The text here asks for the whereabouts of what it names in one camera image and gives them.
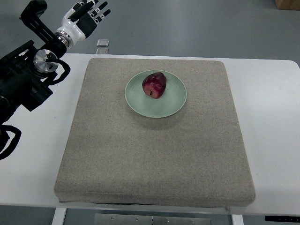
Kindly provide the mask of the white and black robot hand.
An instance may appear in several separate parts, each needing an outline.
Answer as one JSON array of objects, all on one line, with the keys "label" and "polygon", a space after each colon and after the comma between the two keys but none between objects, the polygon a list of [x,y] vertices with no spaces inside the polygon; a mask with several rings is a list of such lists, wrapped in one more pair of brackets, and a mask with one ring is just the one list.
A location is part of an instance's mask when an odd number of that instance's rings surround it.
[{"label": "white and black robot hand", "polygon": [[98,24],[110,14],[110,9],[103,9],[107,1],[99,4],[98,0],[81,0],[64,15],[61,27],[54,33],[55,36],[71,49],[79,41],[86,40]]}]

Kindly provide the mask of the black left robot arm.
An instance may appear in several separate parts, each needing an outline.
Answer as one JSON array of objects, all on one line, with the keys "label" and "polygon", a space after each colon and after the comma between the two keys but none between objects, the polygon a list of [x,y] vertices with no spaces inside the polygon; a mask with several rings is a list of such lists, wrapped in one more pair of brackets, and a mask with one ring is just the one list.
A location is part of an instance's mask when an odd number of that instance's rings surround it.
[{"label": "black left robot arm", "polygon": [[37,49],[30,40],[0,60],[1,159],[11,155],[22,134],[5,122],[21,105],[32,111],[44,103],[53,93],[49,86],[60,83],[70,72],[69,65],[61,60],[66,45],[39,19],[46,9],[46,1],[32,0],[20,17],[45,44]]}]

